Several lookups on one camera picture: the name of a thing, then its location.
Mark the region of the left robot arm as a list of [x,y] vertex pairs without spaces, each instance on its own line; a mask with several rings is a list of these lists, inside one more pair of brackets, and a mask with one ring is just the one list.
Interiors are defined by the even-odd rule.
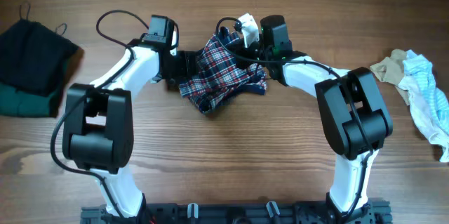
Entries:
[[133,101],[149,82],[186,79],[196,70],[196,53],[178,51],[172,40],[134,39],[106,74],[70,86],[54,134],[62,134],[64,158],[75,166],[60,167],[94,178],[105,200],[100,207],[83,209],[83,220],[93,213],[97,223],[149,220],[145,195],[128,165],[134,145]]

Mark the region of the red blue plaid garment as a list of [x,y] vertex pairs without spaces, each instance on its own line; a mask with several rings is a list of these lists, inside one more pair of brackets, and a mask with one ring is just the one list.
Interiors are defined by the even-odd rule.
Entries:
[[240,93],[266,93],[266,73],[262,67],[252,63],[241,69],[236,58],[223,48],[240,42],[237,32],[227,32],[220,39],[214,34],[196,56],[198,73],[180,82],[180,95],[189,99],[199,112],[210,113]]

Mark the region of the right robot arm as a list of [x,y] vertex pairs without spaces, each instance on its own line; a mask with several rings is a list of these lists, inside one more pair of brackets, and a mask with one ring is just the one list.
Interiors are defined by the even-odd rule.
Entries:
[[284,86],[301,89],[318,103],[323,132],[335,152],[333,184],[323,202],[266,205],[272,223],[387,223],[386,202],[367,196],[373,162],[393,131],[391,116],[365,67],[338,70],[293,50],[289,41],[229,45],[240,62],[255,62]]

